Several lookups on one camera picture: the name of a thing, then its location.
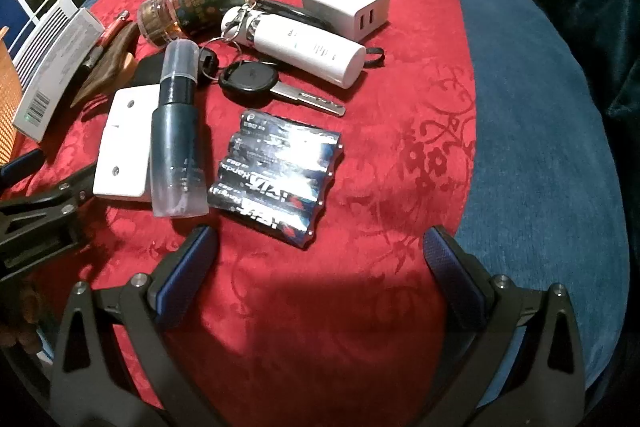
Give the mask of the white panel heater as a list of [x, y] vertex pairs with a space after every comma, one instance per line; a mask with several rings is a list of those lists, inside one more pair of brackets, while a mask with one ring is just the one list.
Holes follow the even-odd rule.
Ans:
[[56, 37], [77, 12], [73, 0], [44, 0], [35, 15], [18, 32], [9, 46], [14, 68], [21, 82], [32, 72]]

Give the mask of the white medicine box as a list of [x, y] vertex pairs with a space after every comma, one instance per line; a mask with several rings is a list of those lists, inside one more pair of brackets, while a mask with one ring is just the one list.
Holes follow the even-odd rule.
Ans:
[[102, 34], [104, 26], [87, 9], [79, 9], [44, 49], [35, 66], [15, 69], [24, 84], [13, 126], [41, 142], [64, 91]]

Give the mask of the dark wooden comb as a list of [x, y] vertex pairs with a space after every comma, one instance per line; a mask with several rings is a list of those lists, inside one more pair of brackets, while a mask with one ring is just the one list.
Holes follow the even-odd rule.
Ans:
[[70, 106], [84, 106], [98, 95], [111, 95], [134, 75], [140, 30], [135, 22], [127, 22], [106, 48], [96, 66], [80, 86]]

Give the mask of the orange mesh basket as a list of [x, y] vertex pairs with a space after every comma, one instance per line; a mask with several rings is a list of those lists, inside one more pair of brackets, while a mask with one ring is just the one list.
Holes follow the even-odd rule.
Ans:
[[0, 162], [6, 165], [14, 157], [18, 133], [13, 121], [23, 96], [12, 57], [4, 42], [8, 26], [1, 28], [0, 42]]

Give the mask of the white cylindrical bottle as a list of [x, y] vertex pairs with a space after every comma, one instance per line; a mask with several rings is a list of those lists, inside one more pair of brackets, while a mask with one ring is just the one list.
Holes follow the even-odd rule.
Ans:
[[234, 6], [220, 23], [221, 35], [334, 86], [349, 89], [364, 69], [366, 48], [297, 20]]

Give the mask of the white wall plug adapter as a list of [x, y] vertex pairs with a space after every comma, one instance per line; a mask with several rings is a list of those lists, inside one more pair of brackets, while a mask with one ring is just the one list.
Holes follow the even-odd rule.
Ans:
[[94, 195], [151, 202], [151, 126], [159, 95], [158, 84], [124, 88], [115, 93], [96, 160]]

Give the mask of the dark blue spray bottle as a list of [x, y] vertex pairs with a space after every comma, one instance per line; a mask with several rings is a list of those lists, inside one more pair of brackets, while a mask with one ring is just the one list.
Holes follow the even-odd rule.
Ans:
[[188, 39], [166, 46], [158, 105], [152, 114], [150, 187], [153, 215], [193, 218], [208, 213], [195, 106], [200, 48]]

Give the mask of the glass jar gold lid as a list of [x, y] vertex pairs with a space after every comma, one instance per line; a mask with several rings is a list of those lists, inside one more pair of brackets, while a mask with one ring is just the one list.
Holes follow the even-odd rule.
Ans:
[[163, 48], [172, 40], [218, 35], [224, 14], [250, 0], [145, 0], [137, 10], [140, 34]]

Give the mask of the pack of AA batteries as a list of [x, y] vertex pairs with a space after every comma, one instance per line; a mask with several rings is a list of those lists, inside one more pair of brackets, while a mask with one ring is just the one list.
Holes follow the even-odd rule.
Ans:
[[244, 110], [208, 189], [209, 206], [304, 248], [343, 153], [336, 131]]

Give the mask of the black car key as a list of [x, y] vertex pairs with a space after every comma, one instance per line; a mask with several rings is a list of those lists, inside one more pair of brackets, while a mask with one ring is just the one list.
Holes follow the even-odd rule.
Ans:
[[264, 62], [232, 63], [220, 74], [218, 86], [228, 98], [246, 107], [264, 106], [272, 98], [280, 98], [337, 117], [346, 114], [344, 105], [284, 83], [277, 69]]

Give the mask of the white USB charger block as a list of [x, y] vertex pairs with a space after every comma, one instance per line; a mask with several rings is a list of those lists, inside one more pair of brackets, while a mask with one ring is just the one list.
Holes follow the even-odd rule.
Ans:
[[303, 8], [329, 23], [337, 35], [361, 42], [388, 20], [390, 0], [302, 0]]

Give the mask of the blue velvet blanket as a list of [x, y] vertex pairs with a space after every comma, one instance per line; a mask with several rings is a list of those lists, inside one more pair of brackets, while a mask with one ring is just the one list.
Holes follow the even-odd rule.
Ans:
[[[89, 0], [96, 14], [143, 0]], [[603, 119], [634, 0], [392, 0], [386, 64], [345, 94], [346, 154], [301, 251], [221, 219], [221, 254], [172, 351], [235, 426], [401, 425], [431, 389], [445, 301], [422, 256], [445, 225], [491, 272], [570, 293], [588, 395], [629, 293]]]

